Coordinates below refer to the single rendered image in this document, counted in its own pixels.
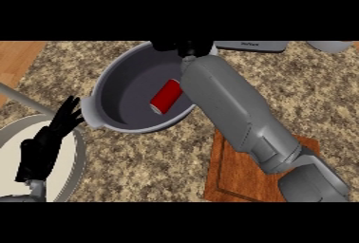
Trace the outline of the flat grey appliance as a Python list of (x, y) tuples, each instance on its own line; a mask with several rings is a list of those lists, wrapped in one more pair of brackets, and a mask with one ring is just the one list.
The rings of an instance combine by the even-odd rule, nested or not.
[(287, 49), (289, 41), (216, 41), (215, 44), (219, 49), (281, 53)]

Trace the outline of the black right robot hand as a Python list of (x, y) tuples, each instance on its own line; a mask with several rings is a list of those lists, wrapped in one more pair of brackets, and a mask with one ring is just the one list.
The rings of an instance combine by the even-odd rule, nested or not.
[(212, 41), (153, 41), (153, 47), (157, 51), (176, 50), (179, 56), (185, 58), (187, 56), (203, 57), (210, 54), (213, 47)]

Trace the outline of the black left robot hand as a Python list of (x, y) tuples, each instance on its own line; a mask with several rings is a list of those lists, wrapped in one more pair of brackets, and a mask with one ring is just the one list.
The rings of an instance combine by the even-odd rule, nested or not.
[(46, 180), (49, 177), (60, 155), (63, 139), (85, 121), (85, 118), (80, 117), (82, 109), (74, 111), (79, 102), (79, 98), (69, 97), (51, 124), (42, 128), (36, 137), (23, 141), (17, 182), (26, 182), (32, 179)]

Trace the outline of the red can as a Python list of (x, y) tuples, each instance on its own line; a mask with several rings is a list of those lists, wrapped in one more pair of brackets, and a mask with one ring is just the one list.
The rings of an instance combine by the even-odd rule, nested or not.
[(181, 82), (171, 79), (151, 99), (151, 108), (156, 114), (165, 115), (182, 95)]

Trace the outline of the pale grey object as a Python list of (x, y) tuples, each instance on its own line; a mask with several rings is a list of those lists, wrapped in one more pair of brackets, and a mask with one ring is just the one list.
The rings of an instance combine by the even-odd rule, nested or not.
[(308, 44), (327, 53), (340, 53), (354, 44), (352, 41), (309, 41)]

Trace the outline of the brown wooden cutting board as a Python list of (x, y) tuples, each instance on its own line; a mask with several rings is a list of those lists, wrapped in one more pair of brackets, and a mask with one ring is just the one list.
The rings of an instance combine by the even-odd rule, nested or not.
[(219, 130), (215, 130), (206, 200), (284, 202), (278, 189), (278, 180), (284, 175), (268, 175), (250, 156), (236, 151)]

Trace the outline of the grey pot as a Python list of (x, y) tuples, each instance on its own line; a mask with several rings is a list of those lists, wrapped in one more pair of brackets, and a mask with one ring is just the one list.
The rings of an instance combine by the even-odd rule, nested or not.
[(151, 133), (176, 125), (196, 104), (181, 95), (171, 111), (159, 115), (151, 99), (171, 79), (181, 79), (178, 52), (160, 52), (153, 43), (132, 48), (106, 68), (91, 97), (80, 102), (82, 114), (92, 128), (107, 127), (123, 133)]

